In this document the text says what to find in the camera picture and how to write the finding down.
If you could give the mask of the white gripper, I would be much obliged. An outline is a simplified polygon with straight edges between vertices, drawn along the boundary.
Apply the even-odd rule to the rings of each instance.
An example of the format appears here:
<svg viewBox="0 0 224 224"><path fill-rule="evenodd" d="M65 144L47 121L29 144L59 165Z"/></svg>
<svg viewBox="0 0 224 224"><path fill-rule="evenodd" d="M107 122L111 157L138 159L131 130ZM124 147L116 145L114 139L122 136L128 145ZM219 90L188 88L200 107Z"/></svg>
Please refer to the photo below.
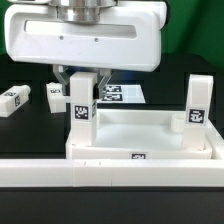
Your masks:
<svg viewBox="0 0 224 224"><path fill-rule="evenodd" d="M164 1L112 1L91 22L75 19L68 0L10 0L4 17L5 47L15 61L52 64L69 94L67 66L100 68L93 98L104 97L111 69L150 72L161 61Z"/></svg>

